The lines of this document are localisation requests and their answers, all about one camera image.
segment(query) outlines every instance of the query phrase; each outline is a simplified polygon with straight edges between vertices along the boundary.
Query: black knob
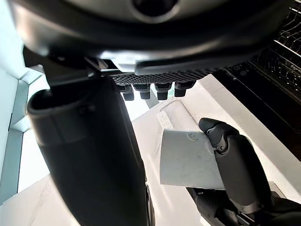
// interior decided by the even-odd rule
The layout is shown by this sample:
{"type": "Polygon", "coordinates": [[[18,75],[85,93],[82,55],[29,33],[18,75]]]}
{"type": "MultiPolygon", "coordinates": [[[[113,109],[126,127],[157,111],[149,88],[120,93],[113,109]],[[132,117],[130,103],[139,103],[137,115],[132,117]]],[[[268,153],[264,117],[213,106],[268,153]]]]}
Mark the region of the black knob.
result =
{"type": "Polygon", "coordinates": [[[135,8],[146,16],[161,16],[173,9],[178,0],[133,0],[135,8]]]}

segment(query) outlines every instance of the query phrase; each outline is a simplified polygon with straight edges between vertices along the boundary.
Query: metal wire rack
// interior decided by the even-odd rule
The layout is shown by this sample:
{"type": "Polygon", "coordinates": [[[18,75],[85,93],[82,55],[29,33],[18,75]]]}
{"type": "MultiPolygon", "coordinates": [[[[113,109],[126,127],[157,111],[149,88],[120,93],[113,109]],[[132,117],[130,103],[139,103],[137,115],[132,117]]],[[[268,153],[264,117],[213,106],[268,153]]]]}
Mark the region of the metal wire rack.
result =
{"type": "Polygon", "coordinates": [[[300,56],[301,53],[301,0],[296,0],[282,24],[279,38],[275,40],[300,56]]]}
{"type": "Polygon", "coordinates": [[[301,0],[289,8],[279,36],[254,58],[257,65],[269,71],[270,76],[301,95],[301,0]]]}

